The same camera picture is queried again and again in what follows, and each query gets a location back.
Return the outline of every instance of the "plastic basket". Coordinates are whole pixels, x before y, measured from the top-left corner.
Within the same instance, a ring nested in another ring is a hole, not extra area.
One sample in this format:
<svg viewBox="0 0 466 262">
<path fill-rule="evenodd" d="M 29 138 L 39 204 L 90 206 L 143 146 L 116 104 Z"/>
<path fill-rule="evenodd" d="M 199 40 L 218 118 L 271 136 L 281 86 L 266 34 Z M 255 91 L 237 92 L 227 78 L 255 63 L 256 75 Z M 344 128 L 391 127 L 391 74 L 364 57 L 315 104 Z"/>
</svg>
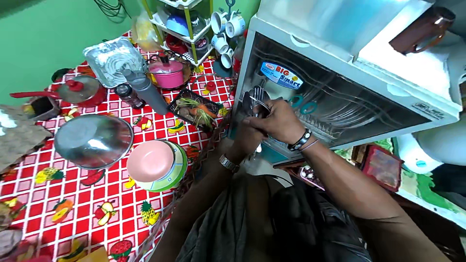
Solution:
<svg viewBox="0 0 466 262">
<path fill-rule="evenodd" d="M 205 97 L 202 97 L 201 95 L 198 95 L 198 94 L 194 93 L 193 91 L 191 91 L 189 89 L 183 89 L 176 96 L 176 98 L 168 105 L 168 110 L 170 112 L 172 112 L 178 118 L 183 119 L 185 122 L 188 122 L 188 123 L 194 125 L 193 121 L 188 120 L 188 119 L 186 119 L 186 118 L 184 118 L 184 117 L 182 117 L 181 115 L 178 114 L 176 101 L 179 100 L 182 97 L 190 98 L 190 99 L 193 99 L 193 100 L 196 100 L 196 101 L 200 102 L 201 104 L 205 105 L 209 109 L 210 112 L 212 112 L 212 113 L 214 113 L 216 115 L 219 113 L 220 106 L 217 103 L 212 102 L 209 99 L 207 99 Z M 212 129 L 210 129 L 208 126 L 203 125 L 203 124 L 199 124 L 197 129 L 202 130 L 204 132 L 212 131 Z"/>
</svg>

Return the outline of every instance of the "red pot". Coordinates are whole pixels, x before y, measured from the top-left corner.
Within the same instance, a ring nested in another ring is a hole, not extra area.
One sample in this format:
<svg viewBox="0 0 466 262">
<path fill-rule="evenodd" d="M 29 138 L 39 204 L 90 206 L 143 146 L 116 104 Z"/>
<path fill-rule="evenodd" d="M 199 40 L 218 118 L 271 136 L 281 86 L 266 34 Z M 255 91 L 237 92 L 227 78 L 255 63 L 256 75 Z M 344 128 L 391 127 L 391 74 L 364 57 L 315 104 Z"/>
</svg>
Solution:
<svg viewBox="0 0 466 262">
<path fill-rule="evenodd" d="M 167 47 L 173 52 L 177 52 L 180 55 L 188 52 L 188 48 L 184 45 L 183 41 L 171 34 L 167 34 L 165 42 L 167 43 Z"/>
</svg>

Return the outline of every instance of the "glass jar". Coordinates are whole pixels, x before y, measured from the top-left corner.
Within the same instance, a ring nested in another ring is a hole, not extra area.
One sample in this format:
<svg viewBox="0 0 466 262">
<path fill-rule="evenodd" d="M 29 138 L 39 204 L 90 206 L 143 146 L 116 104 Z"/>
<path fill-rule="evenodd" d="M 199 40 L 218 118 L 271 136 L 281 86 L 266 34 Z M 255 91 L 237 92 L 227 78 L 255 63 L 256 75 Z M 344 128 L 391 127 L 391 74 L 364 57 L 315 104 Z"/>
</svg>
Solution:
<svg viewBox="0 0 466 262">
<path fill-rule="evenodd" d="M 141 109 L 146 105 L 145 101 L 139 99 L 136 92 L 128 84 L 120 84 L 115 87 L 115 94 L 134 109 Z"/>
</svg>

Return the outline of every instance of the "red checkered tablecloth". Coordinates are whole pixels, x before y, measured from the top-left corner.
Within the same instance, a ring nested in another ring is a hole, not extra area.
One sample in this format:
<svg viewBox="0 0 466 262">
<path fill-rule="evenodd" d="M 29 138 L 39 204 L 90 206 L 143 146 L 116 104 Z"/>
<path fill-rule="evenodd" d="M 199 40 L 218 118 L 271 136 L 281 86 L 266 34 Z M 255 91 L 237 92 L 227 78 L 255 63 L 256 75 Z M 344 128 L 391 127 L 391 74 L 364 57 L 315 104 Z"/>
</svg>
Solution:
<svg viewBox="0 0 466 262">
<path fill-rule="evenodd" d="M 140 51 L 146 58 L 155 54 Z M 203 63 L 205 69 L 201 74 L 213 72 L 212 62 L 208 60 Z M 67 79 L 82 72 L 89 72 L 89 69 L 87 63 L 84 62 L 53 85 L 61 85 Z M 222 103 L 228 109 L 231 108 L 234 97 L 228 93 L 227 83 L 221 79 L 211 78 L 208 80 L 216 83 L 217 90 L 208 95 L 202 94 L 203 84 L 200 86 L 190 83 L 188 88 L 214 102 Z M 163 95 L 170 100 L 173 100 L 178 93 L 179 91 L 163 91 Z M 68 112 L 75 107 L 64 101 L 60 101 L 60 106 L 63 112 Z M 190 124 L 185 124 L 186 128 L 183 131 L 170 134 L 167 129 L 175 125 L 176 117 L 173 114 L 168 113 L 162 116 L 155 113 L 149 106 L 145 106 L 142 110 L 133 109 L 111 90 L 104 103 L 95 108 L 78 108 L 78 112 L 79 114 L 112 113 L 129 123 L 133 123 L 141 116 L 152 119 L 152 127 L 146 130 L 133 125 L 134 145 L 153 139 L 163 139 L 177 143 L 184 148 L 193 145 L 202 149 L 209 139 L 206 133 L 196 130 Z M 56 133 L 64 123 L 64 117 L 57 117 L 38 124 Z M 36 255 L 49 255 L 55 261 L 57 257 L 70 252 L 72 239 L 79 239 L 86 243 L 87 252 L 101 246 L 105 246 L 109 251 L 114 243 L 130 240 L 133 243 L 130 257 L 135 257 L 138 255 L 142 242 L 148 237 L 150 229 L 149 226 L 143 224 L 141 219 L 142 202 L 148 201 L 155 211 L 159 212 L 171 202 L 173 192 L 167 190 L 161 193 L 150 193 L 138 186 L 126 188 L 124 183 L 129 181 L 126 170 L 127 159 L 128 155 L 108 168 L 105 177 L 95 185 L 84 186 L 80 180 L 87 176 L 88 171 L 58 155 L 55 152 L 52 138 L 39 151 L 26 156 L 15 171 L 0 182 L 0 201 L 17 197 L 19 202 L 26 204 L 26 208 L 20 212 L 12 226 L 22 229 L 24 239 L 37 243 Z M 35 184 L 35 174 L 50 166 L 62 169 L 65 178 Z M 63 199 L 73 201 L 73 209 L 63 222 L 54 224 L 51 221 L 55 214 L 53 208 Z M 106 225 L 99 226 L 93 213 L 98 205 L 106 201 L 114 201 L 113 206 L 117 213 Z"/>
</svg>

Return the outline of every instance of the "pineapple print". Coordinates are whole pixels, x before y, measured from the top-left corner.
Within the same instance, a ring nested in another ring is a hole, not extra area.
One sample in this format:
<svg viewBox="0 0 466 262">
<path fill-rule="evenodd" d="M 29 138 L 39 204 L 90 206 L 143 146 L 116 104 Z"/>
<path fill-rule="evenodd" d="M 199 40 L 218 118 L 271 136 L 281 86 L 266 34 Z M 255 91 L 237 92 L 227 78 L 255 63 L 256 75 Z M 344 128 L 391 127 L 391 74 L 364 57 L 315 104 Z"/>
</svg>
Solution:
<svg viewBox="0 0 466 262">
<path fill-rule="evenodd" d="M 54 167 L 46 167 L 35 175 L 35 183 L 41 184 L 48 180 L 62 179 L 64 177 L 65 176 L 63 175 L 63 172 L 60 169 Z"/>
<path fill-rule="evenodd" d="M 159 213 L 155 213 L 152 206 L 147 201 L 144 201 L 141 206 L 141 215 L 143 217 L 143 223 L 150 226 L 157 222 Z"/>
<path fill-rule="evenodd" d="M 219 109 L 219 114 L 221 116 L 224 117 L 224 116 L 226 116 L 227 113 L 228 113 L 228 109 L 226 109 L 225 107 L 222 107 L 222 108 Z"/>
</svg>

